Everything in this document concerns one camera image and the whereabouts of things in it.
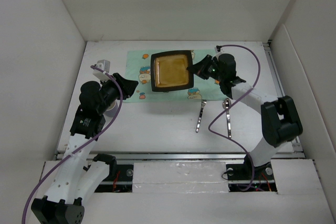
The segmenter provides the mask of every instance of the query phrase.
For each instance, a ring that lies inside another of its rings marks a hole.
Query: cartoon print
[[[188,99],[202,99],[202,96],[200,95],[200,90],[198,88],[191,88],[188,89]]]
[[[141,67],[140,73],[151,73],[151,67],[150,66]]]
[[[145,96],[145,93],[144,92],[141,92],[140,93],[140,96],[139,96],[139,99],[145,99],[146,98],[146,96]]]
[[[191,58],[195,59],[195,53],[194,53],[194,50],[190,50],[191,52]]]
[[[139,75],[139,81],[142,84],[150,83],[151,75],[149,73],[143,73],[143,74]]]

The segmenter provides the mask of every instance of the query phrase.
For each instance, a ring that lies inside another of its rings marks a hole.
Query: white table surface
[[[176,172],[176,175],[170,173],[171,176],[166,177],[166,185],[173,185],[169,182],[175,182],[175,184],[184,182],[187,185],[191,184],[188,183],[190,181],[193,184],[202,184],[209,180],[210,174],[220,177],[223,172],[221,167],[225,165],[206,162],[207,166],[211,163],[214,164],[211,173],[194,174],[196,176],[193,176],[193,180],[186,180]],[[46,162],[43,174],[46,174],[55,164],[55,161]],[[157,187],[147,193],[94,193],[85,206],[82,223],[334,223],[312,160],[276,159],[272,160],[272,167],[278,188],[277,193],[187,193],[177,187],[174,193],[162,193],[161,191],[164,190],[157,190]],[[157,184],[161,177],[155,174],[162,174],[161,169],[160,164],[157,169],[153,165],[151,169],[146,169],[142,165],[135,166],[134,176],[139,173],[145,179],[144,182]],[[46,179],[37,192],[37,198],[43,197],[53,179],[53,175]],[[227,191],[225,182],[220,186],[224,189],[226,187],[224,191]],[[39,222],[34,214],[31,214],[27,223],[38,224]]]
[[[261,64],[257,88],[277,95],[270,68],[261,42],[224,41],[100,41],[88,42],[72,94],[68,114],[58,144],[58,151],[64,152],[70,137],[70,128],[79,105],[80,87],[87,81],[98,80],[92,75],[90,66],[98,60],[111,62],[110,73],[125,74],[127,52],[144,49],[213,49],[216,45],[238,44],[250,48]],[[235,56],[237,74],[253,84],[257,64],[247,50],[225,48]],[[222,101],[208,101],[199,133],[195,132],[201,102],[141,102],[124,103],[118,118],[98,140],[93,152],[133,153],[242,153],[234,143],[210,133],[208,125],[222,110]],[[251,151],[262,137],[260,115],[244,104],[237,104],[230,110],[233,139]],[[227,134],[226,118],[223,116],[213,129]],[[293,152],[291,143],[280,152]]]

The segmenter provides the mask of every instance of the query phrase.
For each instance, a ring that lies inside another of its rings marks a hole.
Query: black base
[[[80,224],[84,217],[84,207],[81,198],[76,199],[73,205],[64,204],[64,200],[55,203],[43,199],[34,199],[32,212],[41,224]]]
[[[265,180],[264,176],[268,181],[275,181],[274,175],[268,175],[266,173],[266,168],[272,168],[271,163],[267,163],[262,167],[255,167],[255,175],[254,182],[251,188],[247,191],[260,191],[256,188],[261,188],[264,191],[269,191],[269,187],[271,191],[277,191],[275,182],[273,183],[259,183],[259,180]],[[227,175],[227,179],[229,181],[229,190],[230,191],[241,191],[240,188],[245,188],[248,186],[249,181],[251,180],[250,167],[244,164],[226,164],[225,173]]]

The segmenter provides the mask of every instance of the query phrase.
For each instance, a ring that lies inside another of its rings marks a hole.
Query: white panel
[[[44,173],[56,162],[47,162]],[[314,171],[310,166],[309,174]],[[38,192],[42,197],[51,184],[46,180]],[[226,223],[226,224],[333,224],[322,191],[305,195],[270,192],[226,194],[97,193],[85,206],[83,224],[89,223]],[[38,224],[31,215],[29,224]]]
[[[90,66],[98,60],[111,61],[110,72],[124,76],[129,50],[144,49],[213,49],[224,41],[101,41],[88,42],[75,89],[65,120],[58,150],[63,152],[69,141],[70,128],[79,105],[80,87],[87,81],[98,80]],[[260,59],[261,74],[257,88],[276,95],[264,47],[261,42],[233,42],[250,48]],[[249,83],[255,81],[257,64],[253,55],[241,48],[225,48],[236,57],[239,76]],[[94,152],[243,152],[234,143],[208,131],[211,121],[223,111],[222,101],[209,101],[204,108],[201,127],[195,132],[201,102],[141,102],[124,103],[114,125],[102,135]],[[240,103],[230,110],[232,136],[248,150],[262,138],[258,112]],[[226,134],[226,118],[222,116],[213,129]],[[281,152],[293,152],[291,143]]]
[[[336,153],[309,85],[300,59],[282,25],[271,48],[285,93],[293,97],[301,118],[303,150],[314,158],[321,182],[333,214],[336,214]]]
[[[84,41],[61,0],[0,0],[0,154],[51,158]]]
[[[278,194],[323,194],[311,159],[272,159],[271,163]]]
[[[134,163],[134,193],[228,193],[224,162]]]
[[[289,0],[63,0],[85,40],[260,40]]]

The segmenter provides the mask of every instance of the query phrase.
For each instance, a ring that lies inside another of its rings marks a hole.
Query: small white object
[[[89,170],[78,183],[75,199],[82,198],[82,205],[88,202],[95,189],[110,173],[110,166],[105,162],[92,162]]]
[[[96,76],[101,81],[110,80],[110,78],[105,75],[105,73],[108,73],[110,71],[110,62],[108,60],[99,60],[96,64],[96,67],[103,70],[103,72],[94,69],[93,70],[94,76]]]

